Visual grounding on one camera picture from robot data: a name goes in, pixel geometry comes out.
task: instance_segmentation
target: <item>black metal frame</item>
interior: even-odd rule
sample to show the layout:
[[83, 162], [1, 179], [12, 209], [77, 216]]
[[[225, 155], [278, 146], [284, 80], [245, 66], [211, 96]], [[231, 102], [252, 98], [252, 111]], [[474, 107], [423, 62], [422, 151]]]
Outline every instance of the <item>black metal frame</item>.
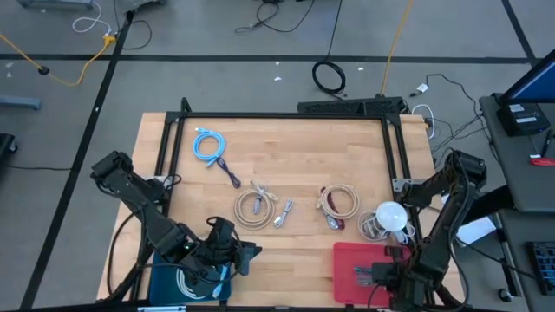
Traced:
[[[175, 138], [173, 141], [173, 150], [171, 153], [170, 166], [168, 168], [168, 176], [173, 176], [177, 173], [178, 159], [180, 155], [181, 140], [183, 137], [183, 129], [185, 121], [188, 118], [257, 118], [257, 119], [321, 119], [321, 120], [379, 120], [382, 124], [382, 134], [383, 143], [385, 149], [386, 159], [388, 161], [388, 172], [389, 181], [397, 179], [397, 171], [395, 169], [395, 157], [393, 153], [393, 147], [391, 145], [391, 138], [389, 132], [389, 125], [393, 126], [395, 129], [395, 138], [397, 141], [397, 146], [399, 149], [399, 158], [401, 161], [402, 177], [405, 179], [410, 179], [410, 169], [408, 167], [407, 150], [405, 148], [405, 141], [402, 134], [402, 124], [399, 114], [366, 114], [364, 112], [360, 114], [303, 114], [303, 113], [194, 113], [189, 106], [186, 98], [181, 99], [181, 109], [179, 112], [167, 112], [166, 119], [164, 121], [164, 128], [162, 130], [162, 137], [160, 142], [160, 149], [158, 152], [158, 158], [156, 161], [156, 167], [154, 170], [154, 175], [164, 175], [163, 167], [166, 160], [167, 148], [170, 139], [170, 133], [174, 122], [177, 122], [177, 130], [175, 133]], [[394, 187], [391, 185], [391, 193], [395, 197]], [[162, 206], [162, 213], [167, 216], [171, 204], [172, 191], [170, 189], [169, 199], [166, 205]], [[416, 228], [415, 240], [419, 242], [422, 239], [422, 232], [418, 214], [415, 208], [409, 210], [409, 216], [412, 220], [414, 227]], [[147, 254], [152, 253], [152, 248], [142, 245], [140, 247], [140, 254], [147, 250]], [[142, 275], [139, 275], [135, 281], [134, 286], [131, 289], [132, 300], [130, 302], [103, 302], [97, 304], [89, 305], [77, 305], [68, 307], [56, 308], [57, 311], [63, 309], [68, 309], [72, 311], [76, 310], [87, 310], [87, 311], [116, 311], [119, 309], [127, 310], [130, 306], [135, 307], [145, 307], [148, 305], [148, 300], [137, 300], [137, 295], [140, 293], [140, 281]], [[430, 304], [434, 304], [434, 297], [431, 292], [427, 293], [427, 301]], [[272, 311], [276, 307], [233, 307], [227, 306], [225, 301], [220, 302], [219, 306], [187, 306], [187, 310], [191, 311], [261, 311], [269, 310]], [[355, 311], [367, 309], [354, 309], [352, 305], [347, 305], [344, 309], [342, 308], [294, 308], [290, 307], [288, 311]], [[49, 309], [33, 309], [33, 311], [44, 311], [47, 312]]]

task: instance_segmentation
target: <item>white light bulb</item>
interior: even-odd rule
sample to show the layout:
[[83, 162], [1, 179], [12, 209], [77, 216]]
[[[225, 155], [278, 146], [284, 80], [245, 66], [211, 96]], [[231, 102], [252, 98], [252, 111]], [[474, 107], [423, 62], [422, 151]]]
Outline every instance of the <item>white light bulb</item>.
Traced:
[[405, 208], [394, 201], [383, 202], [378, 206], [375, 216], [383, 229], [397, 232], [407, 226], [408, 216]]

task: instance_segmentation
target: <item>desk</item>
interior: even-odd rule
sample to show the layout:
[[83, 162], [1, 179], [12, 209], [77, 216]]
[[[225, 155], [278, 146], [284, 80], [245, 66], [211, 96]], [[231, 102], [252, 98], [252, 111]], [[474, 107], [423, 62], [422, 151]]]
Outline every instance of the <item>desk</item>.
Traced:
[[[533, 152], [533, 146], [527, 137], [507, 137], [505, 130], [497, 119], [496, 112], [499, 105], [491, 96], [482, 97], [480, 106], [486, 119], [487, 127], [492, 135], [499, 162], [506, 177], [514, 205], [533, 208], [533, 212], [518, 210], [501, 210], [499, 216], [506, 234], [509, 250], [513, 255], [514, 264], [527, 272], [533, 272], [528, 255], [526, 242], [555, 241], [555, 213], [546, 214], [540, 211], [555, 212], [555, 202], [552, 188], [555, 183], [555, 168], [533, 167], [528, 163], [528, 155]], [[547, 118], [555, 125], [555, 105], [543, 105]], [[545, 139], [539, 135], [536, 145]], [[531, 311], [548, 311], [555, 306], [554, 296], [542, 296], [535, 281], [527, 277], [519, 277], [523, 287], [526, 303]]]
[[[143, 115], [133, 153], [134, 170], [139, 175], [153, 175], [165, 118], [165, 114]], [[195, 127], [212, 129], [225, 136], [228, 145], [224, 158], [242, 180], [241, 189], [234, 189], [218, 167], [207, 169], [206, 163], [195, 158], [192, 153], [197, 136]], [[390, 130], [389, 137], [395, 142], [392, 146], [397, 146], [393, 132]], [[413, 178], [426, 179], [433, 175], [434, 165], [422, 117], [403, 115], [402, 132]], [[207, 152], [213, 150], [215, 144], [207, 140], [201, 148]], [[332, 247], [334, 242], [362, 243], [364, 240], [356, 228], [357, 216], [346, 220], [344, 231], [333, 231], [325, 223], [323, 214], [315, 210], [315, 203], [320, 187], [335, 183], [353, 185], [357, 189], [361, 211], [375, 209], [381, 202], [391, 200], [384, 146], [379, 120], [186, 118], [177, 166], [177, 173], [183, 180], [173, 189], [169, 217], [186, 223], [200, 237], [205, 237], [210, 230], [206, 218], [217, 215], [233, 220], [233, 201], [249, 187], [249, 180], [269, 186], [270, 192], [281, 198], [277, 211], [283, 210], [287, 198], [292, 198], [295, 206], [280, 229], [271, 225], [260, 231], [237, 227], [241, 239], [255, 242], [264, 249], [251, 262], [249, 276], [233, 279], [233, 294], [228, 305], [344, 307], [333, 300]], [[170, 157], [166, 159], [167, 167]], [[398, 157], [395, 163], [399, 168]], [[336, 204], [341, 207], [342, 199], [337, 197]], [[434, 206], [441, 207], [441, 202], [434, 202]], [[244, 203], [245, 210], [251, 207], [252, 202]], [[120, 207], [115, 229], [129, 213], [127, 207]], [[431, 230], [436, 218], [437, 212], [421, 213], [424, 235]], [[132, 220], [115, 246], [113, 285], [121, 281], [134, 263], [139, 241], [140, 224]], [[463, 299], [454, 264], [444, 284], [456, 298]], [[105, 285], [106, 270], [98, 298], [107, 296]]]

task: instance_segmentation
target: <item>yellow cable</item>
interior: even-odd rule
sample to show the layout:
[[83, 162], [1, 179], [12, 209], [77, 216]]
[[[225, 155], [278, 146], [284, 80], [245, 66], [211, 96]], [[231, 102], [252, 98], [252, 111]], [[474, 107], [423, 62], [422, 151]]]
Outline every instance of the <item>yellow cable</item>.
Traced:
[[35, 65], [36, 68], [41, 69], [42, 66], [37, 64], [35, 61], [33, 61], [30, 57], [28, 57], [23, 51], [21, 51], [20, 48], [18, 48], [13, 42], [10, 41], [10, 39], [6, 38], [6, 36], [4, 35], [0, 35], [0, 39], [3, 39], [4, 41], [6, 41], [6, 43], [8, 43], [8, 45], [11, 46], [12, 49], [14, 49], [15, 51], [17, 51], [17, 53], [19, 53], [21, 56], [23, 56], [23, 58], [27, 61], [29, 61], [31, 64]]
[[380, 94], [384, 94], [385, 92], [385, 85], [388, 82], [388, 75], [389, 75], [389, 65], [391, 64], [391, 57], [395, 52], [395, 46], [397, 45], [397, 41], [399, 40], [399, 35], [401, 34], [402, 28], [405, 26], [405, 22], [408, 19], [408, 13], [413, 6], [413, 0], [408, 0], [407, 8], [402, 15], [401, 22], [399, 23], [399, 27], [397, 28], [397, 32], [395, 33], [395, 39], [393, 44], [391, 45], [391, 50], [389, 51], [388, 55], [388, 62], [385, 65], [385, 72], [383, 73], [383, 81], [382, 81], [382, 88], [380, 89]]
[[[19, 53], [21, 56], [23, 56], [23, 58], [27, 61], [29, 61], [31, 64], [33, 64], [36, 68], [38, 69], [42, 69], [42, 66], [40, 64], [38, 64], [37, 62], [33, 61], [33, 59], [31, 59], [28, 55], [26, 55], [20, 48], [18, 48], [13, 42], [10, 41], [10, 39], [8, 39], [6, 36], [4, 35], [0, 35], [0, 39], [4, 40], [6, 43], [8, 43], [8, 45], [10, 45], [15, 51], [17, 51], [17, 53]], [[102, 47], [102, 49], [95, 55], [93, 56], [93, 58], [91, 58], [90, 60], [88, 60], [85, 63], [85, 66], [83, 66], [83, 69], [81, 71], [81, 75], [79, 76], [79, 79], [76, 82], [67, 82], [61, 78], [56, 77], [54, 74], [49, 73], [49, 76], [52, 77], [52, 79], [60, 82], [63, 85], [66, 85], [68, 87], [75, 87], [78, 86], [79, 84], [81, 84], [81, 82], [83, 81], [83, 77], [85, 76], [85, 72], [87, 71], [88, 65], [90, 65], [91, 62], [93, 62], [94, 60], [96, 60], [100, 55], [102, 55], [104, 53], [104, 51], [106, 51], [106, 49], [108, 48], [108, 46], [112, 43], [115, 42], [115, 37], [114, 36], [104, 36], [104, 46]]]

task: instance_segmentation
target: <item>white label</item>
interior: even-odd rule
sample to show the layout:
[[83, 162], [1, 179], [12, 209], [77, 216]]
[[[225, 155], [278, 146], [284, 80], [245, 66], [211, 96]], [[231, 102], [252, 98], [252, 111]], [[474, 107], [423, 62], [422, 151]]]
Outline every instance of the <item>white label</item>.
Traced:
[[511, 108], [513, 113], [524, 112], [524, 108], [520, 104], [509, 105], [509, 108]]
[[532, 122], [532, 121], [538, 121], [538, 120], [536, 119], [536, 117], [517, 119], [517, 123], [525, 123], [525, 122]]

